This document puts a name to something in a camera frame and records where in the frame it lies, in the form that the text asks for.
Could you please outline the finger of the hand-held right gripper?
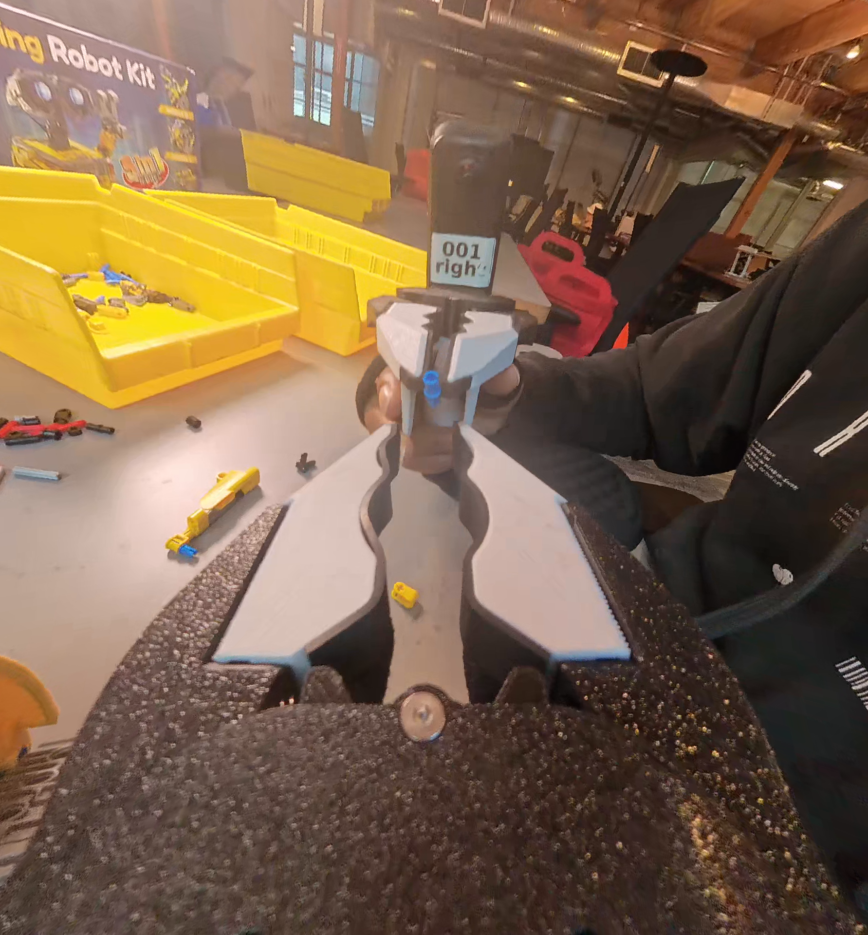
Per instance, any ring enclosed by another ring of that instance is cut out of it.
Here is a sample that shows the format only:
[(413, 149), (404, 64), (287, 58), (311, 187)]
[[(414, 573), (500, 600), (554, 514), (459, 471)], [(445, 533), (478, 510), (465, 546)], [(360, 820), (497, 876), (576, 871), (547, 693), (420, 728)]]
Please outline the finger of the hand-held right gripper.
[(464, 315), (441, 363), (441, 427), (471, 425), (486, 382), (513, 363), (520, 328), (515, 314), (475, 310)]
[(433, 303), (391, 303), (377, 317), (380, 355), (401, 387), (401, 426), (406, 435), (412, 434), (421, 401), (426, 403), (423, 375), (436, 369), (430, 353), (435, 348), (431, 318), (437, 313)]

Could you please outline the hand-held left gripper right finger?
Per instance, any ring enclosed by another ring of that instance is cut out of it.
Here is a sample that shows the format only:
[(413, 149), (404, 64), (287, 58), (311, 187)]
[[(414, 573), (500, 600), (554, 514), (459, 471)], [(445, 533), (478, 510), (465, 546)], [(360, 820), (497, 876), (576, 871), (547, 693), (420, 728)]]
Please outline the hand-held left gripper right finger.
[(564, 497), (468, 425), (456, 428), (463, 598), (543, 661), (627, 661), (631, 649)]

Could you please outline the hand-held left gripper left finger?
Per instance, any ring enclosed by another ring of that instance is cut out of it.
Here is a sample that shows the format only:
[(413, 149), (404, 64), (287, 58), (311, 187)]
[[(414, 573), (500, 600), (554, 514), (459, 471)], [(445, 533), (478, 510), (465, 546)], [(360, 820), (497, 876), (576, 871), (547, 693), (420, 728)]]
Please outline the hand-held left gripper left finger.
[(305, 671), (385, 598), (380, 535), (399, 469), (395, 425), (373, 432), (283, 506), (215, 641), (215, 663)]

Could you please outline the yellow beam assembly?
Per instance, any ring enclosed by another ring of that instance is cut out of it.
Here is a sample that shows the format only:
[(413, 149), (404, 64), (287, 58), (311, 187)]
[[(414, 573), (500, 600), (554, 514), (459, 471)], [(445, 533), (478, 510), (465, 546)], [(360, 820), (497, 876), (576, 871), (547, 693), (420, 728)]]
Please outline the yellow beam assembly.
[(218, 474), (215, 484), (200, 498), (199, 505), (187, 518), (186, 529), (182, 533), (182, 545), (189, 545), (235, 501), (245, 497), (261, 483), (258, 467), (230, 470)]

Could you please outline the yellow parts bin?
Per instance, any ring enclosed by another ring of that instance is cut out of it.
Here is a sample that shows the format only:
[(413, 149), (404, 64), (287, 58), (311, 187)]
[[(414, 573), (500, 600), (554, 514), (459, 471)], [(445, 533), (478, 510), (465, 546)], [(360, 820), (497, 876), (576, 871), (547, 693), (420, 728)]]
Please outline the yellow parts bin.
[[(104, 264), (194, 314), (86, 319), (63, 273)], [(95, 177), (0, 167), (0, 353), (110, 409), (275, 354), (299, 330), (290, 252)]]
[(156, 196), (290, 252), (301, 313), (297, 336), (337, 355), (354, 355), (375, 343), (370, 299), (427, 285), (425, 251), (307, 208), (262, 195)]
[(253, 193), (357, 224), (391, 204), (391, 176), (383, 169), (268, 134), (242, 130), (240, 138)]

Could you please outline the yellow tracked toy robot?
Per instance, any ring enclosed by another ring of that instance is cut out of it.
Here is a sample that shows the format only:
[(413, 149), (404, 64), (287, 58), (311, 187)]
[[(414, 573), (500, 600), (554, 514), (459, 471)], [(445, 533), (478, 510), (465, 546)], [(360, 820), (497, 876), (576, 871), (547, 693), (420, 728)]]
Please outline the yellow tracked toy robot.
[(52, 693), (28, 667), (0, 655), (0, 890), (30, 847), (74, 739), (35, 746), (56, 726)]

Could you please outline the person's right forearm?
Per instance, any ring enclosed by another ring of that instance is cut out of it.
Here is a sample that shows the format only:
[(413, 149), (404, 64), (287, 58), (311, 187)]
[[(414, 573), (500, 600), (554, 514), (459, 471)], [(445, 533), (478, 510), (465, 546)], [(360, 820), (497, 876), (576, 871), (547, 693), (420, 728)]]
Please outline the person's right forearm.
[(775, 329), (774, 316), (714, 310), (602, 355), (523, 353), (514, 389), (487, 394), (502, 407), (482, 409), (480, 429), (632, 551), (641, 501), (612, 459), (681, 476), (736, 468), (800, 371)]

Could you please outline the person's right hand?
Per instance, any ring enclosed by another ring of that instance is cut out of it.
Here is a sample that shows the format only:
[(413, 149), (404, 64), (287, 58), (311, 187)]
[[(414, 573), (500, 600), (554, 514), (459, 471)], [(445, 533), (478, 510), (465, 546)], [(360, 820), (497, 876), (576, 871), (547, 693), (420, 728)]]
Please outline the person's right hand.
[[(496, 435), (508, 423), (521, 395), (521, 372), (513, 364), (482, 386), (473, 427), (485, 437)], [(385, 425), (402, 423), (401, 384), (381, 356), (364, 372), (356, 390), (356, 410), (369, 433)], [(416, 424), (402, 443), (402, 465), (426, 476), (452, 469), (453, 430)]]

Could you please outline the red fuel canister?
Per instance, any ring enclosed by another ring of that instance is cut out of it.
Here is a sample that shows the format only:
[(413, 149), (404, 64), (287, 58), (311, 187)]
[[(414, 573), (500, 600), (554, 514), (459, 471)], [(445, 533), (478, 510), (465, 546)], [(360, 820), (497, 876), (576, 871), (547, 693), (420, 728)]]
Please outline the red fuel canister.
[(553, 231), (518, 249), (551, 305), (549, 345), (565, 358), (590, 355), (617, 307), (609, 282), (586, 266), (579, 243)]

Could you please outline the black floor lamp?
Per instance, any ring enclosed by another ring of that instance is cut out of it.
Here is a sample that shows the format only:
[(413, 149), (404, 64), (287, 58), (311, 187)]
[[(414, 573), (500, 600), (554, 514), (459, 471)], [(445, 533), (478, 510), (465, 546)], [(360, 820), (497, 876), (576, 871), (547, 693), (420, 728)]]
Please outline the black floor lamp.
[(645, 150), (648, 140), (653, 132), (662, 111), (666, 108), (666, 103), (670, 99), (673, 86), (679, 76), (693, 78), (703, 76), (707, 71), (707, 63), (693, 53), (687, 53), (682, 50), (663, 49), (657, 50), (650, 55), (651, 64), (665, 75), (665, 81), (655, 100), (649, 118), (645, 123), (637, 143), (627, 162), (625, 172), (620, 180), (620, 184), (615, 194), (610, 198), (608, 204), (608, 221), (611, 222), (617, 212), (619, 205), (626, 193), (626, 190), (632, 181), (635, 170), (640, 161), (641, 155)]

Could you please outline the mixed plastic connector pieces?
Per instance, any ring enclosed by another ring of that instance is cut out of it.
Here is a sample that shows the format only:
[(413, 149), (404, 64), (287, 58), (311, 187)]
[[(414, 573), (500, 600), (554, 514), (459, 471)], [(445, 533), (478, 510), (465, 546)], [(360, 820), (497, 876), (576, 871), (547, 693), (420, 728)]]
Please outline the mixed plastic connector pieces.
[(108, 264), (97, 270), (63, 273), (66, 287), (77, 312), (86, 319), (104, 317), (125, 320), (134, 309), (167, 308), (194, 314), (191, 302), (155, 290), (129, 274)]

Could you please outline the pile of small building parts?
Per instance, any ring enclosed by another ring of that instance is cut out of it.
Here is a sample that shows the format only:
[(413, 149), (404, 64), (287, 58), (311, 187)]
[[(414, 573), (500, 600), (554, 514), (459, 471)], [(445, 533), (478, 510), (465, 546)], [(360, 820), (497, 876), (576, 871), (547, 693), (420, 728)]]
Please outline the pile of small building parts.
[[(78, 438), (86, 433), (113, 437), (116, 428), (78, 418), (77, 414), (68, 408), (57, 409), (51, 419), (38, 415), (0, 417), (0, 447), (25, 448), (51, 444), (65, 438)], [(63, 479), (62, 473), (55, 469), (9, 467), (0, 461), (0, 486), (7, 475), (19, 480), (48, 484), (56, 484)]]

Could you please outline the robot kit cardboard box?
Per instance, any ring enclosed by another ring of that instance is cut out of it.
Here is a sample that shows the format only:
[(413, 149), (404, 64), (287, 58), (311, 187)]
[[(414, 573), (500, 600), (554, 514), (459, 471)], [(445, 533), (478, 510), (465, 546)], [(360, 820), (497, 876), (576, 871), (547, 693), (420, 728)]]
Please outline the robot kit cardboard box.
[(0, 2), (0, 167), (195, 191), (188, 66)]

